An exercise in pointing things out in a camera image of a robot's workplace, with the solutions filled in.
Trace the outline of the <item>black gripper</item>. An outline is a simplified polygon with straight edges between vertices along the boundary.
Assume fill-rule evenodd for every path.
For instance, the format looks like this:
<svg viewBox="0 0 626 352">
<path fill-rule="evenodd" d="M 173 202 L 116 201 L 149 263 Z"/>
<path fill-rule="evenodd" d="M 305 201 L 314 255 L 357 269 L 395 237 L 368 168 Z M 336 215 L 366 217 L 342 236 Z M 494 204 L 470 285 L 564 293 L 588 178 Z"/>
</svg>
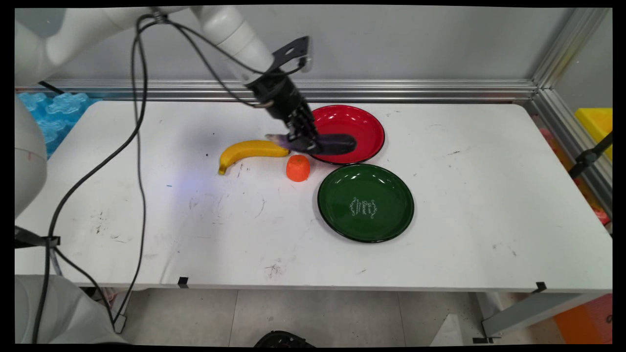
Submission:
<svg viewBox="0 0 626 352">
<path fill-rule="evenodd" d="M 289 128 L 286 149 L 304 154 L 322 154 L 312 111 L 286 72 L 276 67 L 246 83 L 245 87 L 252 91 L 257 102 L 266 105 L 264 109 L 272 118 L 281 120 Z"/>
</svg>

